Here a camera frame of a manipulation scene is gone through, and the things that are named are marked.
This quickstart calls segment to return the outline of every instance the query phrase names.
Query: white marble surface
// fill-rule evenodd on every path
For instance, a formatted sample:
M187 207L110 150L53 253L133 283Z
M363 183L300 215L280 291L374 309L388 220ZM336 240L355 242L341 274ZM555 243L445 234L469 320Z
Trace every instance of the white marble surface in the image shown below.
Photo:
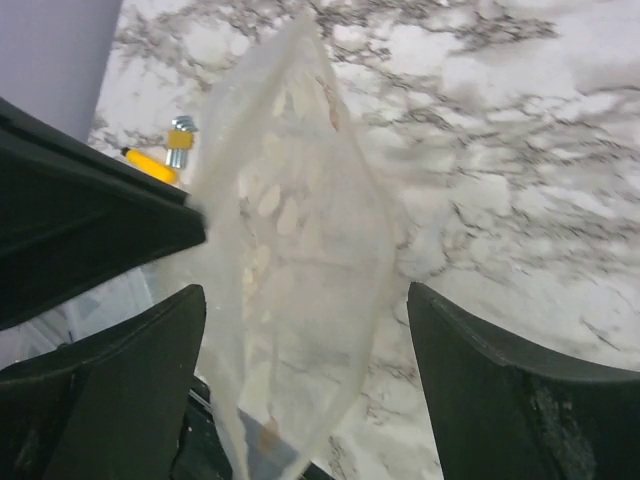
M640 370L640 3L125 0L91 144L162 144L301 9L394 200L398 292ZM404 301L318 455L337 479L442 478Z

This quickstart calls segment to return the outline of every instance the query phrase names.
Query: translucent plastic bag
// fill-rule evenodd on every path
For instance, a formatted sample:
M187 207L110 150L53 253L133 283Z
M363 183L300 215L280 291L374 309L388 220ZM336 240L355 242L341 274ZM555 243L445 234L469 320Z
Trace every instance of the translucent plastic bag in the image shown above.
M208 241L159 279L205 289L198 370L235 478L294 479L367 371L393 264L387 209L308 19L250 51L199 126L185 183Z

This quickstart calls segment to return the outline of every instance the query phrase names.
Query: food inside bag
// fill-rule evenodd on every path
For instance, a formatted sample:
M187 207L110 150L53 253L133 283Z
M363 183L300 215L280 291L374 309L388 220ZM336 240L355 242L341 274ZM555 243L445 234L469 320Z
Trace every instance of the food inside bag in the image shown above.
M394 255L385 201L306 18L251 50L199 125L186 183L208 241L158 276L204 287L198 370L234 478L298 478L367 371Z

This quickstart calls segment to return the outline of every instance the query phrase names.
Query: gray marble veining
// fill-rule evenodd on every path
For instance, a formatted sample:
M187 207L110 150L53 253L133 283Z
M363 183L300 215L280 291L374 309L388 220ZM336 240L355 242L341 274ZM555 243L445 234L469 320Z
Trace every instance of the gray marble veining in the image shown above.
M125 0L91 144L161 145L301 10L398 241L399 296L318 463L338 479L442 478L400 293L411 280L543 345L640 369L640 4Z

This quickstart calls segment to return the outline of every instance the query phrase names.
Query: yellow handle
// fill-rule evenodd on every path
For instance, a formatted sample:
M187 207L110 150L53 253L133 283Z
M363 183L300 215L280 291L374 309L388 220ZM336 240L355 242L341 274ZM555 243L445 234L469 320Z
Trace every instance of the yellow handle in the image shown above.
M172 184L178 180L178 174L171 168L156 162L153 158L147 157L137 150L123 148L122 155L144 173L161 182Z

